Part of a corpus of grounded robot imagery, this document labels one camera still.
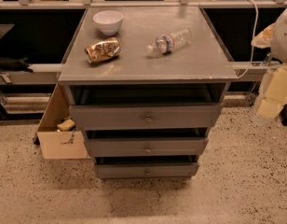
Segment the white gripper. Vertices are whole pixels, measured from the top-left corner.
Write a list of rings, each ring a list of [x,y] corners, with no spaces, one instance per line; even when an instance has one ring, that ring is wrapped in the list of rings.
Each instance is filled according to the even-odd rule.
[[[287,64],[278,68],[264,93],[255,105],[255,117],[261,122],[275,119],[287,105]]]

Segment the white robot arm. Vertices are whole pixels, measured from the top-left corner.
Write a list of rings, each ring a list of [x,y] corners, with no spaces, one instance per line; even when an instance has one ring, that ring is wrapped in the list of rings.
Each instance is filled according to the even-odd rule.
[[[282,62],[276,70],[268,68],[255,100],[255,118],[268,122],[276,118],[287,105],[287,8],[275,23],[252,40],[258,48],[270,48],[271,57]]]

